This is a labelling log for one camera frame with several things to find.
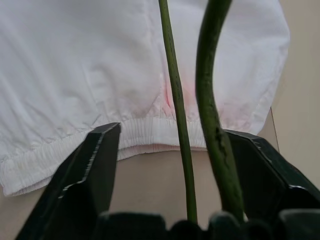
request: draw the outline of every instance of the curved green stem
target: curved green stem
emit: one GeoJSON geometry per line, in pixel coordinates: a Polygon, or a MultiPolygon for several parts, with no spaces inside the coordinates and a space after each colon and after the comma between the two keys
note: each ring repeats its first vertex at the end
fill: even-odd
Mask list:
{"type": "Polygon", "coordinates": [[[184,171],[185,194],[186,194],[186,211],[188,220],[197,222],[197,204],[195,194],[194,172],[191,159],[191,150],[187,129],[187,121],[185,114],[184,97],[178,72],[178,64],[176,59],[174,38],[170,24],[169,10],[167,0],[159,0],[162,33],[168,70],[170,76],[170,84],[172,89],[172,98],[175,108],[176,123],[178,128],[180,151],[182,165],[184,171]]]}
{"type": "Polygon", "coordinates": [[[230,140],[221,129],[213,93],[213,68],[220,32],[232,0],[209,0],[196,56],[195,88],[199,116],[222,209],[244,221],[242,191],[230,140]]]}

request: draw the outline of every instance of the white cloth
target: white cloth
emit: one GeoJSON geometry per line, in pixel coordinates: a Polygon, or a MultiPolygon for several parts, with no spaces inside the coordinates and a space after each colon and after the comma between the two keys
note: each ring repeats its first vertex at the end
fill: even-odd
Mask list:
{"type": "MultiPolygon", "coordinates": [[[[206,0],[169,10],[192,147],[205,142],[195,61],[206,0]]],[[[257,134],[287,57],[278,0],[234,0],[214,67],[224,128],[257,134]]],[[[0,1],[0,182],[46,185],[93,128],[122,123],[119,159],[179,149],[158,0],[0,1]]]]}

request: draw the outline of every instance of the beige wall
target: beige wall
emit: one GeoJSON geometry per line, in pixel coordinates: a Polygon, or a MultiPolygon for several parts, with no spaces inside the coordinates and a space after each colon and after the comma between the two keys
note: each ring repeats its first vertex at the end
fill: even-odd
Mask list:
{"type": "Polygon", "coordinates": [[[291,31],[272,110],[280,153],[320,188],[320,0],[280,0],[291,31]]]}

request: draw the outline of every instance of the white fabric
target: white fabric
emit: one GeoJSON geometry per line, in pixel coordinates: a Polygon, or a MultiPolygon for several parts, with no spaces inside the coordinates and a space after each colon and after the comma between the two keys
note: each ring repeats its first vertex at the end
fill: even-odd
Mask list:
{"type": "MultiPolygon", "coordinates": [[[[195,98],[206,0],[169,9],[192,147],[204,148],[195,98]]],[[[224,128],[257,134],[287,57],[278,0],[234,0],[214,67],[224,128]]],[[[158,0],[0,1],[0,182],[46,185],[94,127],[122,122],[119,159],[179,145],[158,0]]]]}

